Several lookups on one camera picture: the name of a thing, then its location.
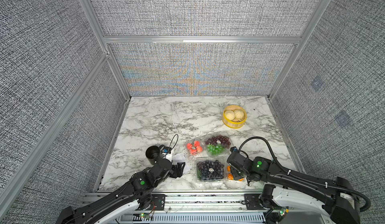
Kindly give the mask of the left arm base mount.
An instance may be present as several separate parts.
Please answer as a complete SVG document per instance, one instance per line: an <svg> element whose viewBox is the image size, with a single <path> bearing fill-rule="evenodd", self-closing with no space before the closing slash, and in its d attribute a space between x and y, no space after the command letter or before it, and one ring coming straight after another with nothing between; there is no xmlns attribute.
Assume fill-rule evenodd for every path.
<svg viewBox="0 0 385 224"><path fill-rule="evenodd" d="M165 206L165 198L165 194L152 194L151 201L148 203L144 211L163 211Z"/></svg>

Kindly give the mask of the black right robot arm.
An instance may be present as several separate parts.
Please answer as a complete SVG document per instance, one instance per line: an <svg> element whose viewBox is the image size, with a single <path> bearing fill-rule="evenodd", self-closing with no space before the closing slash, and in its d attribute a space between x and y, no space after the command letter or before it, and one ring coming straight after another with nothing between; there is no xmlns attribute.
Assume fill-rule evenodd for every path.
<svg viewBox="0 0 385 224"><path fill-rule="evenodd" d="M318 213L335 224L359 224L361 213L372 204L343 178L329 180L309 176L263 157L251 160L235 147L231 148L227 163L234 179L265 183L252 203L267 210L294 208Z"/></svg>

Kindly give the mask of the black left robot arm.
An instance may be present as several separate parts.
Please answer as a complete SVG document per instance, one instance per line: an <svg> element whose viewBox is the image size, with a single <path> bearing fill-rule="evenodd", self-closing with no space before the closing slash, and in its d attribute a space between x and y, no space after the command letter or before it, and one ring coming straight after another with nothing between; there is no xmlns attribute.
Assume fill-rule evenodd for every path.
<svg viewBox="0 0 385 224"><path fill-rule="evenodd" d="M57 224L107 224L129 211L145 210L152 199L152 191L167 178L180 178L185 162L175 165L168 159L135 173L128 182L105 197L74 209L63 209Z"/></svg>

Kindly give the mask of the white sticker sheet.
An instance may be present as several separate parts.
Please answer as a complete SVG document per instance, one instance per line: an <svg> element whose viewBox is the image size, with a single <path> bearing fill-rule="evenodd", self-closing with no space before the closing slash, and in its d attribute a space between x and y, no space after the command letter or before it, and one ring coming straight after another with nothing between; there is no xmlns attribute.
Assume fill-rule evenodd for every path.
<svg viewBox="0 0 385 224"><path fill-rule="evenodd" d="M179 153L172 156L172 164L176 165L178 163L185 163L183 174L187 174L190 172L190 166L188 165L188 162L184 156L184 154Z"/></svg>

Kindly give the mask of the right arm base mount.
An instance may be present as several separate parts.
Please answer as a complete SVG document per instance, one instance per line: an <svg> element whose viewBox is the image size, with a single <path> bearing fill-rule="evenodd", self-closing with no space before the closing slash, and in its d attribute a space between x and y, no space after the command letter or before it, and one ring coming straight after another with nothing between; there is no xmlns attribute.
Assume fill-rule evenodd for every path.
<svg viewBox="0 0 385 224"><path fill-rule="evenodd" d="M265 207L259 199L260 194L244 194L243 204L249 211L255 210L270 210L270 207Z"/></svg>

